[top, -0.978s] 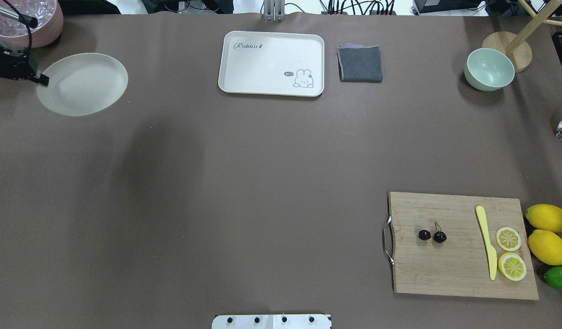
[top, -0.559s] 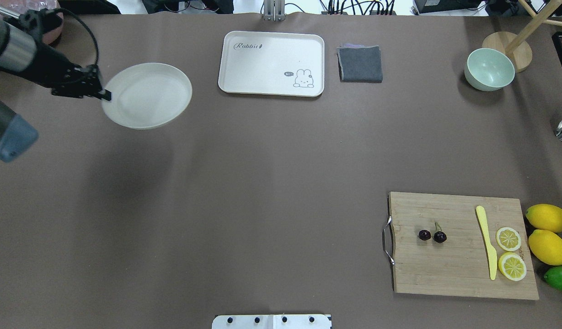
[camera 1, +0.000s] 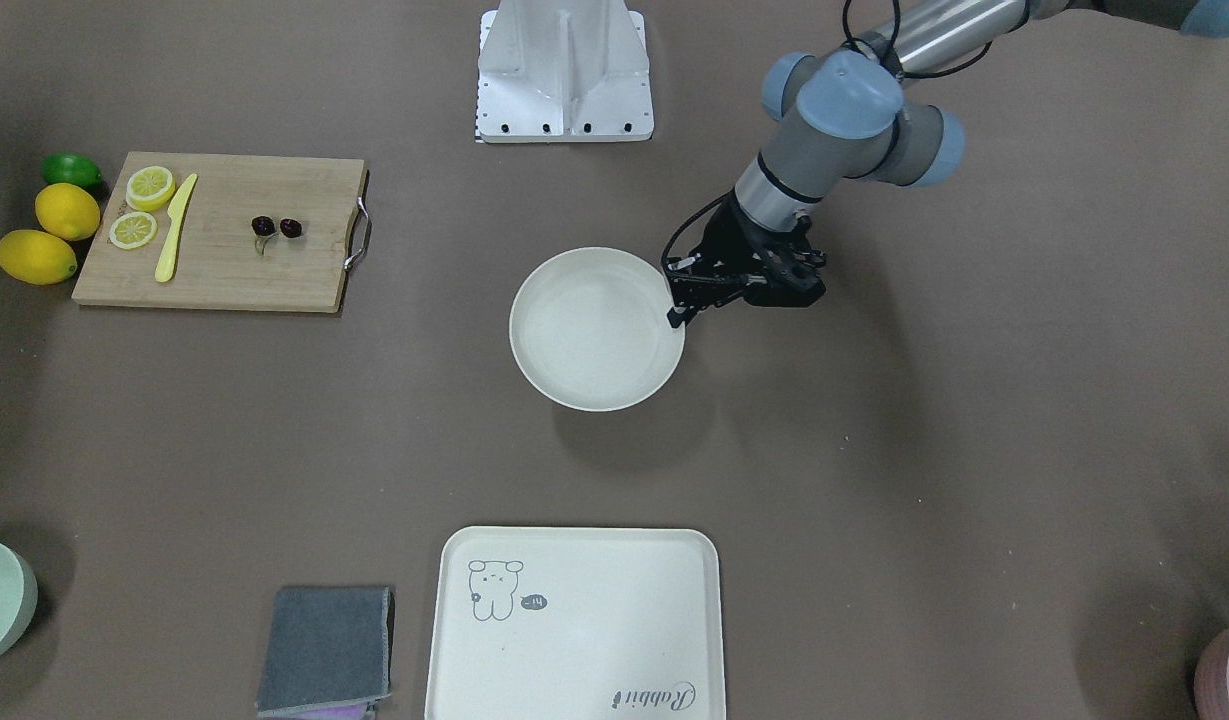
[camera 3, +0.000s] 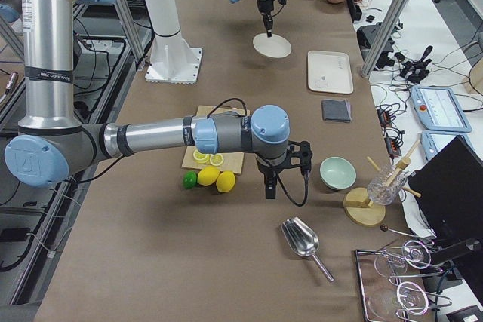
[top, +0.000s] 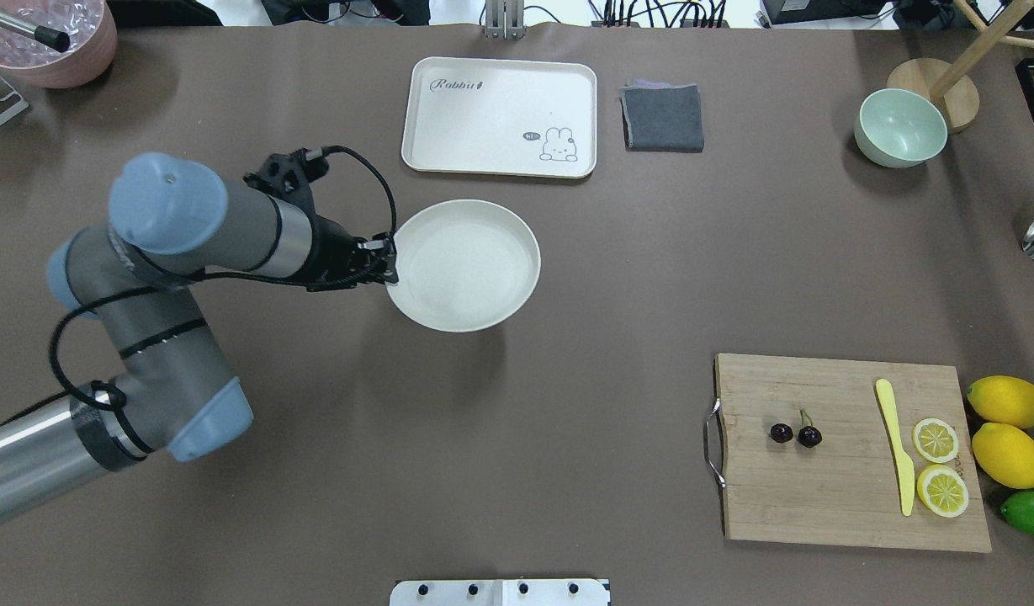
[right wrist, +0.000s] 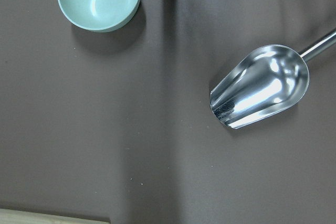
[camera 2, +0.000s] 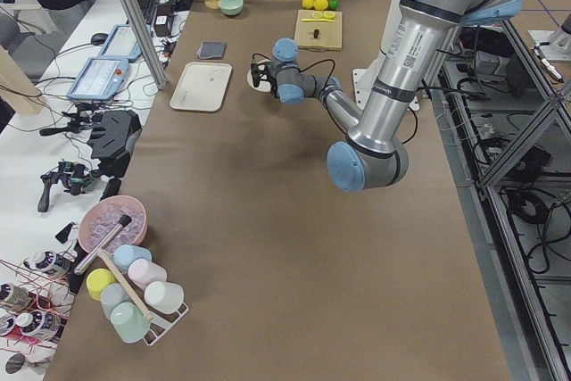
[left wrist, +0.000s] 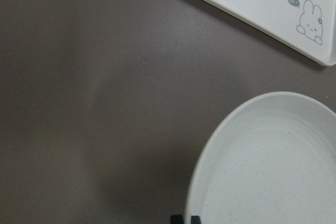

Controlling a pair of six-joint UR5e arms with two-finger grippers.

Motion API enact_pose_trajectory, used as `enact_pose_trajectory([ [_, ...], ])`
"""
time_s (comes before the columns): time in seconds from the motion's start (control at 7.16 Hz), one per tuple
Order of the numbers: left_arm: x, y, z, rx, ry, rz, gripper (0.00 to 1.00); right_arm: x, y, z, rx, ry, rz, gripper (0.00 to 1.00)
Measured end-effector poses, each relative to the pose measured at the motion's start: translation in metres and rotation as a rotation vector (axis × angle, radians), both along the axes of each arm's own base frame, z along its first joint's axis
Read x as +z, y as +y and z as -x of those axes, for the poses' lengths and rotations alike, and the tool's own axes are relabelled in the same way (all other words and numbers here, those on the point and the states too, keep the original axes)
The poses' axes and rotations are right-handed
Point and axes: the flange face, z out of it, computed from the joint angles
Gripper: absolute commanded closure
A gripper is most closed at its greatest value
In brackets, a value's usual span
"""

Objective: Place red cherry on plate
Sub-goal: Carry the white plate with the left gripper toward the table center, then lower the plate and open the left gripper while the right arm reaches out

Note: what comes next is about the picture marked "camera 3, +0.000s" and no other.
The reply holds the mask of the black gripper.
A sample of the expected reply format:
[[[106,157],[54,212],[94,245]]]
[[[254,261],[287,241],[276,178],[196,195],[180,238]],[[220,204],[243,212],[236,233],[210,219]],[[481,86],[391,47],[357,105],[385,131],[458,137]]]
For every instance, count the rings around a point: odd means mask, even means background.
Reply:
[[[266,29],[266,36],[272,37],[273,19],[272,12],[274,11],[274,0],[257,0],[257,8],[263,16],[263,24]]]
[[[280,164],[256,154],[257,168],[264,175],[265,199],[275,199],[278,175],[288,167],[288,161],[283,160]]]

